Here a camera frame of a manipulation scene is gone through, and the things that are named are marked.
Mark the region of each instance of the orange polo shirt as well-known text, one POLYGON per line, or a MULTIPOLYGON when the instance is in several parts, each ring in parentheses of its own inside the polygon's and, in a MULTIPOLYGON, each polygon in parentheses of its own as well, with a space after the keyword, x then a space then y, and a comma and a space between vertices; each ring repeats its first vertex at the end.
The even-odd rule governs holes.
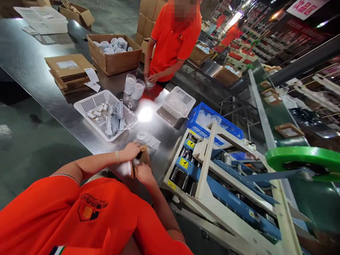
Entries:
MULTIPOLYGON (((176 64, 177 59, 186 60, 195 47, 201 31, 202 18, 197 5, 197 14, 190 25, 173 22, 173 6, 165 4, 152 30, 151 38, 156 41, 156 49, 150 63, 150 75, 160 73, 176 64)), ((160 78, 169 81, 174 74, 160 78)))
POLYGON ((69 176, 50 176, 0 212, 1 255, 120 254, 132 235, 142 254, 192 254, 147 202, 115 179, 79 187, 69 176))

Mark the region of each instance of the green tape roll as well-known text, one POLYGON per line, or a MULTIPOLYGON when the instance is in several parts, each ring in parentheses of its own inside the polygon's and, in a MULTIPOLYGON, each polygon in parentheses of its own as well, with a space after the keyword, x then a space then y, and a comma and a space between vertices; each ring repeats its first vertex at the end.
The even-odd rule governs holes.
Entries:
POLYGON ((340 181, 340 154, 317 147, 278 147, 266 153, 268 165, 275 171, 288 171, 302 165, 317 173, 315 181, 340 181))

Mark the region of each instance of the blue plastic basket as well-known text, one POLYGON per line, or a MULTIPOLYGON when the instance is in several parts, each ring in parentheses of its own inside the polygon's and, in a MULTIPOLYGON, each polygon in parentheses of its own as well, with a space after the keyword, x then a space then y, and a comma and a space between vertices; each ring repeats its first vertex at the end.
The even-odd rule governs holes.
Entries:
MULTIPOLYGON (((209 136, 210 136, 210 133, 208 131, 206 131, 203 127, 201 127, 200 125, 198 125, 196 123, 198 113, 199 113, 200 110, 203 110, 206 115, 208 113, 210 113, 211 116, 212 115, 220 116, 221 119, 222 119, 220 126, 223 129, 227 130, 232 135, 236 136, 237 138, 243 139, 243 131, 241 129, 239 129, 234 124, 232 124, 230 121, 226 120, 224 117, 219 115, 217 112, 215 112, 209 106, 207 106, 205 103, 200 103, 197 107, 195 107, 192 110, 192 112, 190 114, 190 118, 189 118, 190 121, 189 121, 188 128, 190 128, 192 131, 194 131, 197 135, 199 135, 202 138, 209 138, 209 136)), ((220 141, 219 139, 215 138, 214 144, 219 146, 219 145, 222 145, 223 142, 220 141)))

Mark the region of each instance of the logo on shirt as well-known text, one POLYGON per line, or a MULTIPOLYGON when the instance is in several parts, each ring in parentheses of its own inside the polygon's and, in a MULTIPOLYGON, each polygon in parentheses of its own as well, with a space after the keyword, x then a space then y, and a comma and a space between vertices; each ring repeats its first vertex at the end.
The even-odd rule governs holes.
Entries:
POLYGON ((108 204, 109 202, 106 200, 94 198, 90 194, 83 194, 80 197, 80 206, 78 208, 80 221, 97 219, 100 210, 107 207, 108 204))

